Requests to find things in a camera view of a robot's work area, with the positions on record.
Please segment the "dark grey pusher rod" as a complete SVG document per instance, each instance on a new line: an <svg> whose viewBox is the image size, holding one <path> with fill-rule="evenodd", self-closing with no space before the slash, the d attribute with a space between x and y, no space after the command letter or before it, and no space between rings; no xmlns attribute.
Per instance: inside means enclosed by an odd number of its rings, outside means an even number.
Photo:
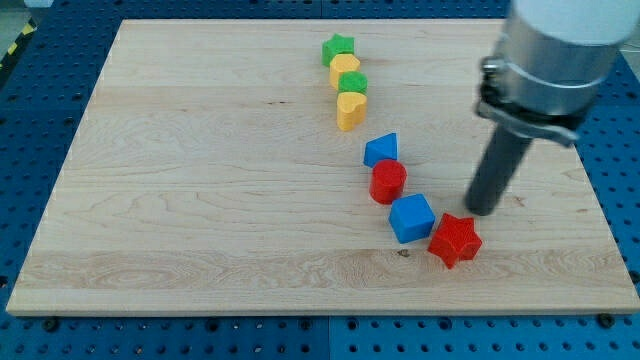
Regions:
<svg viewBox="0 0 640 360"><path fill-rule="evenodd" d="M465 195L471 213L486 216L493 212L531 142L503 126L495 128Z"/></svg>

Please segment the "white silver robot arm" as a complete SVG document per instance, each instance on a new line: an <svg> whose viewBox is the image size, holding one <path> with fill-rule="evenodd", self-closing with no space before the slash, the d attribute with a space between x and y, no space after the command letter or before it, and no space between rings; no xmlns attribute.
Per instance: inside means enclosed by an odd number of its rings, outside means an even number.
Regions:
<svg viewBox="0 0 640 360"><path fill-rule="evenodd" d="M635 0L513 0L482 59L476 114L496 127L465 195L493 212L531 142L565 147L593 106L621 45L639 21Z"/></svg>

